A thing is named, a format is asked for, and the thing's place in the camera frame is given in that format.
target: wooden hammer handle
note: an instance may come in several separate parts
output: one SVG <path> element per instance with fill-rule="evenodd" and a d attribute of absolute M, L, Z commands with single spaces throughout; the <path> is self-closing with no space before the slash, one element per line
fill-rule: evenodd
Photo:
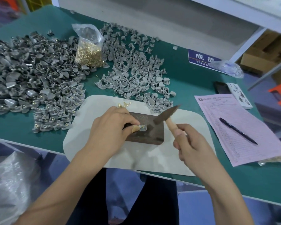
<path fill-rule="evenodd" d="M 169 128 L 170 131 L 172 132 L 173 136 L 175 136 L 175 135 L 174 135 L 174 131 L 175 131 L 176 129 L 178 129 L 178 126 L 171 120 L 170 117 L 165 121 L 165 123 L 167 124 L 168 128 Z"/>

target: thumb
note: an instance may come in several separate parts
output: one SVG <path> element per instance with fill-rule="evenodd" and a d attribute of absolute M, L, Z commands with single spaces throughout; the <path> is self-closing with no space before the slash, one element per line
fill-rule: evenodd
<path fill-rule="evenodd" d="M 138 125 L 131 125 L 123 129 L 123 138 L 126 139 L 131 133 L 139 131 L 140 127 Z"/>
<path fill-rule="evenodd" d="M 185 150 L 190 147 L 188 139 L 181 129 L 174 130 L 174 137 L 176 142 L 179 144 L 181 150 Z"/>

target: clear plastic bag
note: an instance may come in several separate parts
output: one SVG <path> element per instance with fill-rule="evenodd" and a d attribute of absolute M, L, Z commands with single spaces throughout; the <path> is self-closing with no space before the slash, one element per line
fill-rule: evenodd
<path fill-rule="evenodd" d="M 105 38 L 100 31 L 91 24 L 72 24 L 72 27 L 79 36 L 75 62 L 89 67 L 102 66 L 101 50 Z"/>
<path fill-rule="evenodd" d="M 263 166 L 265 165 L 266 163 L 275 163 L 275 162 L 280 162 L 281 163 L 281 155 L 280 156 L 276 156 L 276 157 L 273 157 L 273 158 L 270 158 L 270 159 L 266 159 L 266 160 L 260 160 L 258 162 L 258 164 L 260 166 Z"/>
<path fill-rule="evenodd" d="M 240 66 L 228 60 L 212 61 L 209 66 L 235 78 L 244 77 L 244 72 Z"/>
<path fill-rule="evenodd" d="M 0 156 L 0 225 L 13 224 L 37 197 L 40 167 L 21 152 Z"/>

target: hand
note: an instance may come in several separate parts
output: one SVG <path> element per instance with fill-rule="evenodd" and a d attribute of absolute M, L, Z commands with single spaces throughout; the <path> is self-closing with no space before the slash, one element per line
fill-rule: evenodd
<path fill-rule="evenodd" d="M 230 179 L 204 136 L 189 124 L 177 126 L 173 146 L 179 150 L 179 159 L 208 186 Z"/>
<path fill-rule="evenodd" d="M 101 117 L 94 120 L 85 147 L 100 150 L 108 159 L 111 158 L 132 133 L 133 126 L 124 128 L 126 123 L 140 125 L 126 108 L 112 106 Z"/>

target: left hand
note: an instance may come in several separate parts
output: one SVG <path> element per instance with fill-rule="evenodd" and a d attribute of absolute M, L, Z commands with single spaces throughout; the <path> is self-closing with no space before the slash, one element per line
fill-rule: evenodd
<path fill-rule="evenodd" d="M 133 126 L 124 128 L 126 123 L 140 125 L 126 108 L 110 107 L 101 117 L 94 120 L 84 149 L 99 150 L 108 156 L 108 159 L 111 158 L 132 133 Z"/>

